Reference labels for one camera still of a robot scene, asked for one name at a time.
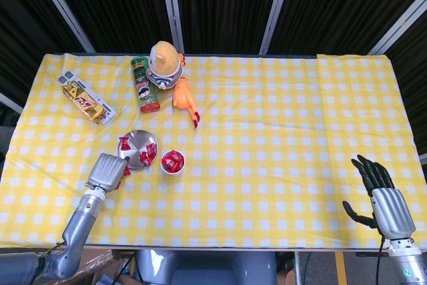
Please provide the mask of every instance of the yellow checkered tablecloth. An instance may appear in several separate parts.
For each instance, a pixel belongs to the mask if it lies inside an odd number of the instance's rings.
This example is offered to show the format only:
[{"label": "yellow checkered tablecloth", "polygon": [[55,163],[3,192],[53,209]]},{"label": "yellow checkered tablecloth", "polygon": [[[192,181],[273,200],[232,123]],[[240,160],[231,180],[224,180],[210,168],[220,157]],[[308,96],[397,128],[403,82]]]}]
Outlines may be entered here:
[{"label": "yellow checkered tablecloth", "polygon": [[[341,205],[370,215],[350,158],[382,163],[406,197],[427,248],[427,196],[392,66],[384,56],[317,59],[187,57],[185,74],[201,114],[141,114],[129,56],[46,55],[11,141],[0,185],[0,246],[51,246],[102,152],[118,137],[153,132],[160,152],[186,156],[182,176],[159,158],[109,193],[92,244],[244,248],[376,248],[376,231]],[[62,94],[70,70],[117,112],[95,125]]]}]

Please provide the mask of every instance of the orange toy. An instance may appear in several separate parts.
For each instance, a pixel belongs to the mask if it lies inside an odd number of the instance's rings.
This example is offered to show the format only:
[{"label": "orange toy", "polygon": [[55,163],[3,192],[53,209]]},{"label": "orange toy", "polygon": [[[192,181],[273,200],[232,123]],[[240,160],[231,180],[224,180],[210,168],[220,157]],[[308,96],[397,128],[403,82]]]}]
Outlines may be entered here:
[{"label": "orange toy", "polygon": [[193,96],[189,90],[188,79],[181,77],[175,85],[173,91],[173,106],[188,110],[194,122],[194,128],[197,127],[200,121],[200,115],[193,102]]}]

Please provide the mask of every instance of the green pringles can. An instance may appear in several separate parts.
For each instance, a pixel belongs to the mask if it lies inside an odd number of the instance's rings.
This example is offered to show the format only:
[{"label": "green pringles can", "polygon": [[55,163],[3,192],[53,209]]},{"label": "green pringles can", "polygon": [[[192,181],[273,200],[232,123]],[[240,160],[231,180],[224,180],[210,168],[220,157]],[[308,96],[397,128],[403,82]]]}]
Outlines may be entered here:
[{"label": "green pringles can", "polygon": [[139,110],[143,113],[152,113],[160,109],[155,86],[147,78],[148,59],[146,57],[135,57],[131,60],[133,78],[135,80],[138,95]]}]

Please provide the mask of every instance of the silver bowl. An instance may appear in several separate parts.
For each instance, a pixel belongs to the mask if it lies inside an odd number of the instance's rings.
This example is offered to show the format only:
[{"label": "silver bowl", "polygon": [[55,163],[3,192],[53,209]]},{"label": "silver bowl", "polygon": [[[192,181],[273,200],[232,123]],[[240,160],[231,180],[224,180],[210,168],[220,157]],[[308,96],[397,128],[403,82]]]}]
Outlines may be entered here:
[{"label": "silver bowl", "polygon": [[125,136],[129,137],[129,145],[131,146],[130,150],[121,150],[121,142],[117,146],[117,156],[120,158],[125,158],[128,156],[130,158],[128,163],[128,168],[131,170],[140,170],[145,167],[145,164],[139,161],[139,155],[142,152],[146,152],[146,145],[154,143],[155,158],[158,154],[158,144],[155,136],[146,131],[146,130],[133,130],[127,133]]}]

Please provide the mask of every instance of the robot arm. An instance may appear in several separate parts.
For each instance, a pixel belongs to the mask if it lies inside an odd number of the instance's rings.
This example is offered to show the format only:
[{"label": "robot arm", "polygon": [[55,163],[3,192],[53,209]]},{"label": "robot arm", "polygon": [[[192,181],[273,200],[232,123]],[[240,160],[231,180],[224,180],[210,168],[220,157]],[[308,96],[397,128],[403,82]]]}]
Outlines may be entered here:
[{"label": "robot arm", "polygon": [[343,201],[347,215],[357,223],[376,228],[390,241],[387,252],[402,285],[427,285],[427,263],[411,239],[415,225],[402,193],[394,187],[386,168],[360,155],[358,160],[352,163],[362,176],[374,213],[373,218],[357,215],[350,204]]},{"label": "robot arm", "polygon": [[127,159],[101,154],[87,185],[90,187],[65,228],[63,251],[0,255],[0,284],[30,284],[34,279],[67,279],[79,267],[86,239],[105,202],[105,193],[118,188]]}]

